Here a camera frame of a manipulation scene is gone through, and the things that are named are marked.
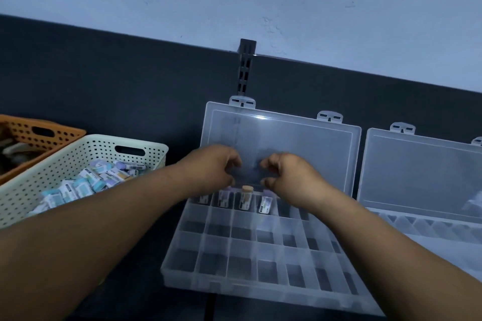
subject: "box lid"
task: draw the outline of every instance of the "box lid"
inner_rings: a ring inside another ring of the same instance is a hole
[[[369,208],[482,223],[465,206],[482,190],[481,143],[417,136],[402,122],[389,131],[371,128],[357,199]]]
[[[243,160],[233,176],[239,184],[258,184],[269,175],[259,163],[274,152],[306,159],[332,185],[351,195],[361,128],[342,123],[336,112],[321,111],[317,119],[261,111],[247,97],[229,104],[208,102],[201,146],[220,143],[238,150]]]

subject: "plastic clasp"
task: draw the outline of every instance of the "plastic clasp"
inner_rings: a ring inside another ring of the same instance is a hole
[[[482,136],[474,138],[470,144],[476,145],[476,146],[482,146]]]
[[[242,108],[256,109],[256,101],[252,98],[243,96],[232,96],[231,98],[229,98],[229,105]]]
[[[405,123],[405,122],[394,122],[390,126],[390,131],[398,132],[398,133],[405,133],[407,135],[414,135],[415,134],[415,126],[413,124]]]
[[[342,123],[343,115],[334,111],[321,111],[317,114],[316,119],[319,121]]]

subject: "left hand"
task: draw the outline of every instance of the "left hand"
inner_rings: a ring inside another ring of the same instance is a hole
[[[224,145],[213,145],[192,151],[176,166],[186,183],[189,197],[211,194],[234,184],[234,178],[226,173],[232,166],[241,167],[236,150]]]

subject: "orange plastic basket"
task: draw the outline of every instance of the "orange plastic basket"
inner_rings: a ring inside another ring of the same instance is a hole
[[[65,145],[85,136],[87,133],[85,130],[63,126],[54,122],[13,117],[5,114],[0,114],[0,123],[7,123],[12,136],[17,141],[26,142],[39,150],[46,150],[35,159],[27,161],[1,175],[0,185],[60,150]]]

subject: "forearm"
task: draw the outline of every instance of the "forearm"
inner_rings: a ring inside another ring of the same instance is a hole
[[[185,187],[170,166],[0,231],[0,318],[68,315]]]
[[[479,319],[482,283],[338,190],[311,209],[340,241],[383,311],[396,319]]]

